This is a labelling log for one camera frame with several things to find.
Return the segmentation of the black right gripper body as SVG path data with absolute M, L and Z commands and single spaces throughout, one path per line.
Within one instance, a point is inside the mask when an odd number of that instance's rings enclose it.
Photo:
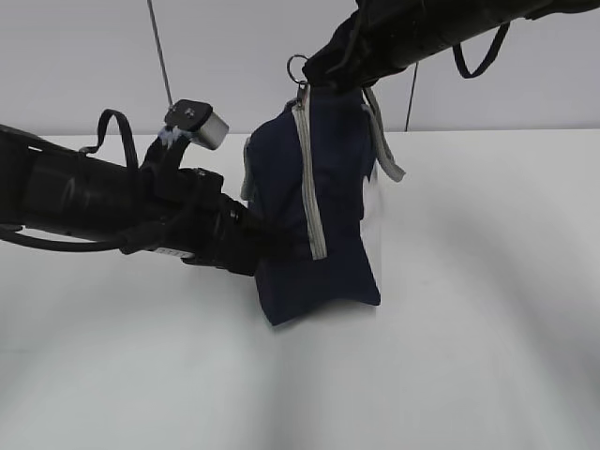
M 352 89 L 398 74 L 422 59 L 420 1 L 359 1 L 327 85 Z

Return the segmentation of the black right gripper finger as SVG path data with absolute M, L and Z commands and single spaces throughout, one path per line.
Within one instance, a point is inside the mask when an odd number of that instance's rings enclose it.
M 303 73 L 312 87 L 348 92 L 355 87 L 352 81 L 353 34 L 333 35 L 330 41 L 309 57 Z

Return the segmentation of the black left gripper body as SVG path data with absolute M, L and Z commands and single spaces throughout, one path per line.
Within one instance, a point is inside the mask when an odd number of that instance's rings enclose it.
M 263 222 L 222 191 L 224 178 L 203 169 L 159 175 L 153 199 L 163 209 L 140 226 L 140 246 L 188 265 L 251 277 L 263 256 Z

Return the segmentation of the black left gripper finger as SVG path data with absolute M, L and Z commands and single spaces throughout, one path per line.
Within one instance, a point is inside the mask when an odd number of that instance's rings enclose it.
M 258 260 L 291 258 L 305 243 L 302 237 L 252 215 L 243 220 L 243 237 L 247 252 Z

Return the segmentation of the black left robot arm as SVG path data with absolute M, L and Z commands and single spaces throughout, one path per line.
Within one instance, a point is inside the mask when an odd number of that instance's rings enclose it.
M 181 167 L 187 146 L 154 141 L 140 162 L 126 136 L 118 165 L 2 127 L 2 240 L 65 253 L 163 251 L 243 276 L 292 256 L 297 238 L 225 194 L 220 174 Z

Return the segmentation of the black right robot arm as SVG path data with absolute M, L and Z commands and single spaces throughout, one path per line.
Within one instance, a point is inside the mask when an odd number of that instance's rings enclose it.
M 303 72 L 313 86 L 345 92 L 452 49 L 461 75 L 475 78 L 495 60 L 513 21 L 597 8 L 597 1 L 359 1 Z M 487 55 L 470 72 L 460 44 L 492 29 L 497 34 Z

